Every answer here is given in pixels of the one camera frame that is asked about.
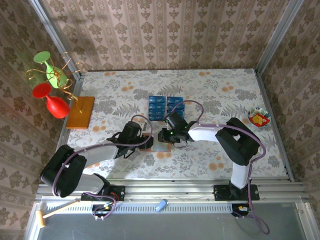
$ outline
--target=floral tablecloth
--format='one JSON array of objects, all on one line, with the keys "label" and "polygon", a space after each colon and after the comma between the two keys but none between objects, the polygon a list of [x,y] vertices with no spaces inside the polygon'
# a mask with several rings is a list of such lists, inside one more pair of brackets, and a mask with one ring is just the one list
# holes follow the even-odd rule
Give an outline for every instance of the floral tablecloth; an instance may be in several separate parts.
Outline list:
[{"label": "floral tablecloth", "polygon": [[[252,69],[89,72],[80,95],[95,96],[95,103],[89,128],[70,131],[67,143],[71,147],[100,143],[122,131],[133,115],[147,116],[149,95],[182,96],[203,104],[202,123],[224,124],[231,117],[237,117],[261,139],[267,154],[254,164],[253,177],[286,176],[271,126],[258,129],[247,117],[250,108],[265,107]],[[189,102],[185,105],[187,122],[199,114],[199,106]],[[162,127],[153,125],[157,134]],[[219,143],[198,141],[182,149],[172,147],[171,152],[136,151],[128,159],[105,160],[86,172],[126,179],[219,179],[231,177],[232,161]]]}]

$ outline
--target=hammer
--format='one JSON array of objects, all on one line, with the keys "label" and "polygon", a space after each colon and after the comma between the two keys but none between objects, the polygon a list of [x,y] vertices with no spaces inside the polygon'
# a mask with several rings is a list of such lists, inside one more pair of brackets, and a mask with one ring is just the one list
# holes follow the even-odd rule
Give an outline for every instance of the hammer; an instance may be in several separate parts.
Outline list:
[{"label": "hammer", "polygon": [[55,211],[52,211],[52,212],[50,212],[50,213],[48,213],[48,214],[46,214],[44,216],[43,216],[42,210],[36,211],[35,215],[36,215],[37,221],[39,223],[39,227],[43,228],[43,227],[46,226],[46,222],[45,222],[46,218],[48,218],[48,217],[50,217],[50,216],[52,216],[52,215],[54,215],[54,214],[56,214],[58,212],[61,212],[61,211],[65,210],[65,209],[67,209],[67,208],[70,208],[71,206],[73,206],[73,205],[75,205],[75,204],[77,204],[79,202],[80,202],[80,200],[76,199],[74,202],[72,202],[72,203],[70,203],[70,204],[68,204],[68,205],[66,205],[66,206],[64,206],[62,208],[59,208],[59,209],[57,209]]}]

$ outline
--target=small bowl with food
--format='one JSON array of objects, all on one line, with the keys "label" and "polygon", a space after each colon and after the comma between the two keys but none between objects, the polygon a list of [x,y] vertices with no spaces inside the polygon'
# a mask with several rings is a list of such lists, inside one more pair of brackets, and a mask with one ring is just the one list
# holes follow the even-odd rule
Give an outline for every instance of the small bowl with food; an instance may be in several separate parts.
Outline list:
[{"label": "small bowl with food", "polygon": [[271,116],[270,113],[262,107],[253,107],[248,111],[248,119],[250,123],[255,125],[257,128],[263,128],[270,124]]}]

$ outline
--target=wall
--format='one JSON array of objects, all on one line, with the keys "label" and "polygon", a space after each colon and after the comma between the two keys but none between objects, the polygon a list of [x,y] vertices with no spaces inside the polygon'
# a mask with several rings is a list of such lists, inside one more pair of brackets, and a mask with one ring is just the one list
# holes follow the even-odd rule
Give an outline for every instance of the wall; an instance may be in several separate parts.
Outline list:
[{"label": "wall", "polygon": [[263,72],[295,179],[320,226],[320,1],[305,0]]},{"label": "wall", "polygon": [[288,0],[43,0],[87,71],[254,68]]},{"label": "wall", "polygon": [[0,239],[22,239],[39,175],[55,151],[62,121],[54,119],[32,89],[42,80],[24,73],[39,68],[33,57],[57,49],[27,1],[0,1]]}]

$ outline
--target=orange wooden board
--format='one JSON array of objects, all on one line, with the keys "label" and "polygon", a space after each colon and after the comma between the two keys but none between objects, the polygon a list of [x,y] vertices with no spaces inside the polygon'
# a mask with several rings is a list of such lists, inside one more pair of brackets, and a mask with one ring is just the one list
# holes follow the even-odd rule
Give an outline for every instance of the orange wooden board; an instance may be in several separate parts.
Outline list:
[{"label": "orange wooden board", "polygon": [[66,122],[66,128],[87,129],[89,127],[94,103],[94,96],[78,96],[78,107],[82,110],[82,113],[76,107],[76,103],[73,102],[68,121]]}]

